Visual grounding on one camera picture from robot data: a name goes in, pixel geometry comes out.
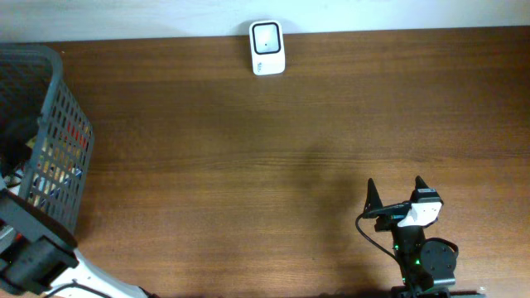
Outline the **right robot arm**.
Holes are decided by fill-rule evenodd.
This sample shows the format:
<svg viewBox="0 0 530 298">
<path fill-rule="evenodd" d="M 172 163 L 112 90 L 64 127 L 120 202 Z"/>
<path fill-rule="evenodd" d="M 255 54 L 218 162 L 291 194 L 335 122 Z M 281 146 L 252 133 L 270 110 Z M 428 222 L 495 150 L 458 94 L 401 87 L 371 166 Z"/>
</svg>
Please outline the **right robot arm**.
<svg viewBox="0 0 530 298">
<path fill-rule="evenodd" d="M 444 202 L 438 192 L 420 177 L 410 199 L 383 205 L 373 179 L 368 180 L 367 199 L 358 219 L 375 219 L 374 231 L 390 232 L 393 250 L 389 251 L 365 232 L 360 234 L 400 268 L 402 285 L 390 291 L 391 297 L 449 297 L 455 284 L 459 248 L 443 238 L 427 238 L 424 230 L 432 226 Z"/>
</svg>

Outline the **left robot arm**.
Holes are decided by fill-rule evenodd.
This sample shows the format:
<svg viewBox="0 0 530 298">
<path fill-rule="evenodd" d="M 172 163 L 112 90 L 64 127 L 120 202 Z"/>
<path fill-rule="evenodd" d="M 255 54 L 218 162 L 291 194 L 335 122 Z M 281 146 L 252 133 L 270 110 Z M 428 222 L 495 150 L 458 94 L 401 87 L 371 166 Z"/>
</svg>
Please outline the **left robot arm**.
<svg viewBox="0 0 530 298">
<path fill-rule="evenodd" d="M 40 192 L 46 184 L 19 180 L 37 188 L 38 202 L 31 203 L 9 190 L 1 179 L 1 289 L 15 296 L 32 292 L 46 297 L 127 297 L 154 295 L 110 276 L 81 254 L 70 231 L 79 210 L 60 207 L 80 204 L 84 183 L 54 181 L 48 197 Z"/>
</svg>

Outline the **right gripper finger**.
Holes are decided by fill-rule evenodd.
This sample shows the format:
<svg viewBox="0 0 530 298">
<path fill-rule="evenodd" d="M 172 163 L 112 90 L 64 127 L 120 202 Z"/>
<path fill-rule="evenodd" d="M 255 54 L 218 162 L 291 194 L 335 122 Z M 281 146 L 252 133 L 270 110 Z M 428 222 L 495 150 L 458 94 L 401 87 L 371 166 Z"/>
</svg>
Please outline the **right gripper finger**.
<svg viewBox="0 0 530 298">
<path fill-rule="evenodd" d="M 410 200 L 412 202 L 420 202 L 422 199 L 430 196 L 430 187 L 427 183 L 418 175 L 415 178 L 415 188 L 411 194 Z"/>
<path fill-rule="evenodd" d="M 383 207 L 382 200 L 378 194 L 377 187 L 372 178 L 368 179 L 367 198 L 365 200 L 363 217 L 375 218 L 377 212 Z"/>
</svg>

